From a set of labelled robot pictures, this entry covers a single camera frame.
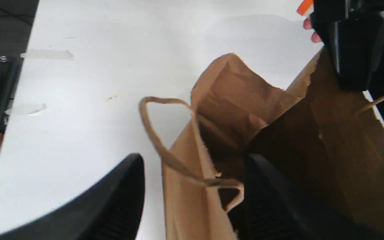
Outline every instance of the metal bolt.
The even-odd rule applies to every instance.
[[[7,62],[6,56],[0,56],[0,62]]]

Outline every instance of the floor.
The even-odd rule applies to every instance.
[[[0,0],[0,56],[19,56],[25,52],[38,2]]]

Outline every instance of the finger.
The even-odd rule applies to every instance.
[[[319,43],[319,42],[322,42],[322,41],[323,41],[323,40],[321,39],[321,37],[320,37],[316,32],[314,32],[314,34],[312,34],[311,40],[312,40],[312,42],[314,42],[314,43]]]
[[[312,24],[311,24],[311,19],[310,18],[306,18],[305,19],[305,21],[303,22],[303,27],[306,30],[312,29]]]

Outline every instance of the brown paper bag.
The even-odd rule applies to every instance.
[[[251,143],[307,193],[384,232],[384,128],[362,93],[341,91],[327,53],[306,97]]]
[[[145,126],[149,125],[146,128],[151,132],[150,137],[165,163],[163,184],[168,240],[236,239],[217,189],[223,184],[230,188],[238,187],[238,181],[220,180],[234,178],[241,181],[242,162],[235,156],[241,154],[260,129],[271,124],[305,96],[316,59],[287,91],[269,85],[234,54],[216,59],[202,73],[192,90],[192,120],[170,152],[161,148],[162,144],[149,130],[149,123],[144,121]],[[187,106],[179,100],[144,99],[141,114],[142,117],[145,115],[145,119],[144,106],[149,101],[177,102]],[[209,159],[199,136],[200,130],[213,161]],[[173,165],[164,160],[169,158],[182,164]],[[212,182],[216,187],[208,187],[211,180],[215,180],[213,163],[218,163],[216,168],[221,171],[222,179]],[[236,191],[225,202],[235,205],[237,198]]]

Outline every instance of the white table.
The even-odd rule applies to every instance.
[[[139,100],[188,100],[201,72],[228,52],[286,88],[321,47],[302,29],[300,2],[41,0],[28,51],[51,50],[44,57],[53,59],[25,59],[14,105],[47,110],[10,118],[0,155],[0,234],[62,206],[139,152],[146,199],[137,239],[165,239],[161,163]],[[54,59],[64,50],[72,59]],[[175,106],[152,106],[151,117],[168,145],[189,120]]]

